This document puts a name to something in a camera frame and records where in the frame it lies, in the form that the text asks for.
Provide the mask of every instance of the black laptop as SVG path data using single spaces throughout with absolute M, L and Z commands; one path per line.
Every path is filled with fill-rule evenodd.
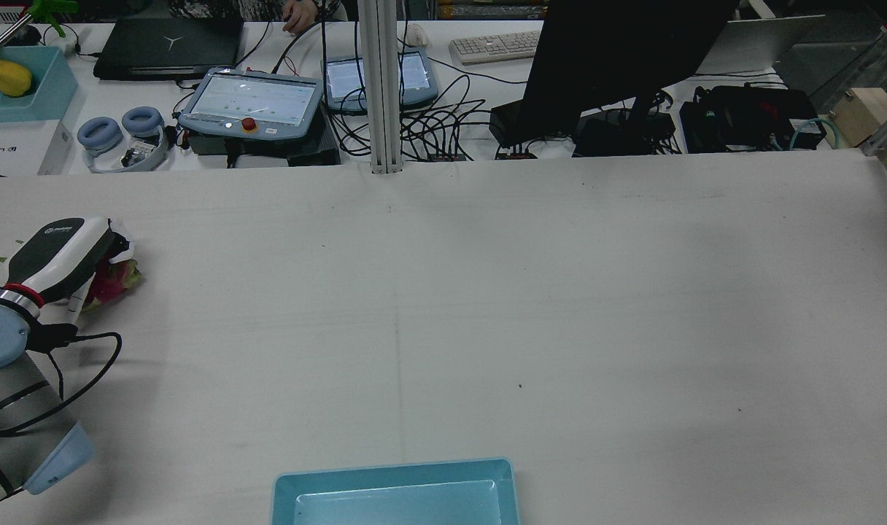
M 232 67 L 243 20 L 120 19 L 93 67 L 104 80 L 200 79 Z

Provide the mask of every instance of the headphones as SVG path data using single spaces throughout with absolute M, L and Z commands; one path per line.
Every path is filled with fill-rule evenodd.
M 84 147 L 84 164 L 91 173 L 151 171 L 166 159 L 168 139 L 164 133 L 164 119 L 161 119 L 157 109 L 140 106 L 126 111 L 123 128 L 129 132 L 131 140 L 120 159 L 123 167 L 117 169 L 100 169 L 96 166 L 97 157 L 109 152 L 123 140 L 123 132 L 116 120 L 94 117 L 77 130 L 77 142 Z

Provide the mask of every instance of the wooden block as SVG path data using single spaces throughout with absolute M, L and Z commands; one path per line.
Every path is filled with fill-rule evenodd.
M 887 93 L 880 87 L 853 87 L 829 115 L 843 139 L 858 145 L 887 120 Z

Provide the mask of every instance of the tablet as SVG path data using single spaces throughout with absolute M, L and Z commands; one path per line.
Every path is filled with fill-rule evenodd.
M 416 109 L 437 99 L 437 81 L 423 47 L 408 47 L 400 55 L 403 78 L 401 107 Z M 327 60 L 327 108 L 335 113 L 363 115 L 367 109 L 363 89 L 363 58 L 347 56 Z
M 211 69 L 177 122 L 210 136 L 237 139 L 301 139 L 323 96 L 319 79 Z

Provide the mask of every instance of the touchscreen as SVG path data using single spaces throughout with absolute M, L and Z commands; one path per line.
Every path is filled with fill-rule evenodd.
M 254 117 L 297 126 L 303 122 L 313 96 L 314 88 L 303 84 L 211 77 L 191 112 L 236 119 Z
M 360 82 L 361 67 L 363 67 L 362 59 L 329 64 L 327 78 L 330 83 L 330 96 L 333 99 L 343 100 L 347 96 L 356 98 L 356 94 L 351 96 L 350 93 L 363 87 L 363 83 Z M 401 60 L 401 77 L 404 79 L 404 89 L 406 90 L 426 90 L 430 87 L 427 70 L 424 69 L 424 62 L 418 53 L 404 55 Z

